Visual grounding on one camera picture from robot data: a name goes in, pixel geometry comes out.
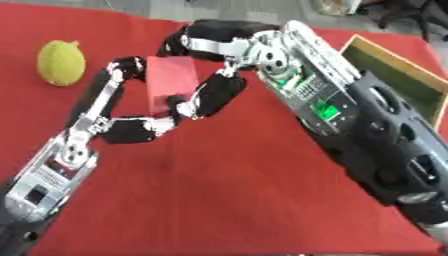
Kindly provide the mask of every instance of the robotic arm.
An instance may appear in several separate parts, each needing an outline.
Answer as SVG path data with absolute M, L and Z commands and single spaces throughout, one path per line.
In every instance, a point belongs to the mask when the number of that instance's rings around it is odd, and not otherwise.
M 158 54 L 256 70 L 352 180 L 448 244 L 446 144 L 402 97 L 305 24 L 199 20 L 168 37 Z
M 73 108 L 58 135 L 51 138 L 22 170 L 1 187 L 0 255 L 24 255 L 55 220 L 70 196 L 96 167 L 98 153 L 89 143 L 115 129 L 111 111 L 128 79 L 144 80 L 145 61 L 139 57 L 115 60 L 95 77 Z M 147 139 L 169 122 L 152 120 Z

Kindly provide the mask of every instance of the red cloth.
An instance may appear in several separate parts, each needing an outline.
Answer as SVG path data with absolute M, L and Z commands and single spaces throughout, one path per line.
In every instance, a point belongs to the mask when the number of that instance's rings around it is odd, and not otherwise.
M 178 23 L 125 14 L 0 4 L 1 178 L 14 175 L 63 127 L 92 75 L 120 56 L 154 54 Z M 334 47 L 350 31 L 317 29 Z M 412 36 L 361 33 L 443 75 Z M 47 41 L 77 40 L 87 71 L 57 88 L 36 74 Z M 197 62 L 200 79 L 221 65 Z M 437 244 L 370 198 L 299 128 L 254 74 L 216 117 L 186 121 L 144 145 L 106 146 L 33 255 L 432 252 Z M 117 114 L 145 111 L 129 83 Z

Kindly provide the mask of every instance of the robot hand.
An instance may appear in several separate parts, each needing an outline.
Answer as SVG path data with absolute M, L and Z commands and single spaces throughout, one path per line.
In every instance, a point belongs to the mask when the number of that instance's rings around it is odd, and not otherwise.
M 405 99 L 305 24 L 200 20 L 168 37 L 158 54 L 255 67 L 352 180 L 448 244 L 448 147 L 415 109 L 401 107 Z

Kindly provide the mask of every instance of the red table cover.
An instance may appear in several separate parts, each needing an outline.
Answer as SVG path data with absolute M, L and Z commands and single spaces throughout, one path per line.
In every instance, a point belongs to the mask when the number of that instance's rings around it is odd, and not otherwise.
M 96 71 L 116 57 L 154 54 L 178 27 L 114 12 L 0 4 L 0 178 L 60 131 Z M 316 31 L 336 48 L 355 33 Z M 445 75 L 417 37 L 360 34 Z M 74 86 L 51 86 L 36 74 L 39 48 L 54 39 L 78 41 L 86 56 Z M 221 66 L 196 64 L 200 80 Z M 148 144 L 95 143 L 99 167 L 32 255 L 435 250 L 328 160 L 254 74 L 246 77 L 247 90 L 216 117 L 185 121 Z M 146 111 L 144 85 L 126 89 L 115 113 Z M 441 131 L 448 135 L 448 122 Z

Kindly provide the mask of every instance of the wooden box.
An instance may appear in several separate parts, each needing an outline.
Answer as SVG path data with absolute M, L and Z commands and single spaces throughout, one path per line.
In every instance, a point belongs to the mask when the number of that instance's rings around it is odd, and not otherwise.
M 447 80 L 359 35 L 341 53 L 359 70 L 370 70 L 395 89 L 438 129 L 448 100 Z

